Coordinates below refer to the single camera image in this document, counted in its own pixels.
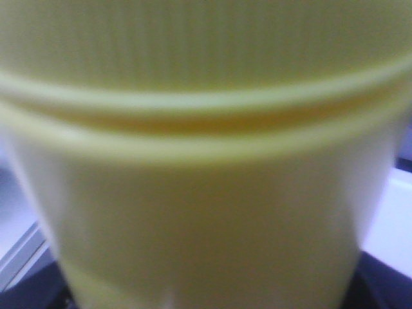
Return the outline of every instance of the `plastic cup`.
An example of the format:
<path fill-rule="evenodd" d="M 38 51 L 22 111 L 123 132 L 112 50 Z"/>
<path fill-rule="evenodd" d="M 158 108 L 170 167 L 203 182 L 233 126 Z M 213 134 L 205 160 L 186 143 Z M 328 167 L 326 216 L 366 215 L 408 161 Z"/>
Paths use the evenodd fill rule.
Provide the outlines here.
<path fill-rule="evenodd" d="M 24 2 L 0 122 L 81 307 L 339 307 L 409 118 L 409 2 Z"/>

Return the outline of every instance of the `ribbed texture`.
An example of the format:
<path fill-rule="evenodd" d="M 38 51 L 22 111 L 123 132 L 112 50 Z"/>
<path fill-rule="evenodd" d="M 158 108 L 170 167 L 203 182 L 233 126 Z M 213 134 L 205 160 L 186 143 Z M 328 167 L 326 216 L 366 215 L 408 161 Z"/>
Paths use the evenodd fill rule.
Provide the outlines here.
<path fill-rule="evenodd" d="M 411 17 L 407 0 L 7 0 L 0 70 L 114 90 L 277 86 L 411 52 Z"/>

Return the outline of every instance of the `yellow container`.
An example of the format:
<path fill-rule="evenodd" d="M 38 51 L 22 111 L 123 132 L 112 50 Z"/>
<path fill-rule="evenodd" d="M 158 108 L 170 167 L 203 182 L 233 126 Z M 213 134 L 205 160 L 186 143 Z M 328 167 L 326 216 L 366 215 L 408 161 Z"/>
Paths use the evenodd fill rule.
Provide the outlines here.
<path fill-rule="evenodd" d="M 339 307 L 409 118 L 412 3 L 23 3 L 0 122 L 82 307 Z"/>

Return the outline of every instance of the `yellow plastic cup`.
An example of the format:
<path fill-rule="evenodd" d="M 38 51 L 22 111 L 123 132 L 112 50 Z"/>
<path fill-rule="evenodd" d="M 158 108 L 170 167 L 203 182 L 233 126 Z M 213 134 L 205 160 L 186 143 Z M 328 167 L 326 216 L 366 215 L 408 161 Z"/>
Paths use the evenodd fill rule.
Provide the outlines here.
<path fill-rule="evenodd" d="M 338 308 L 410 115 L 411 17 L 4 1 L 0 122 L 80 306 Z"/>

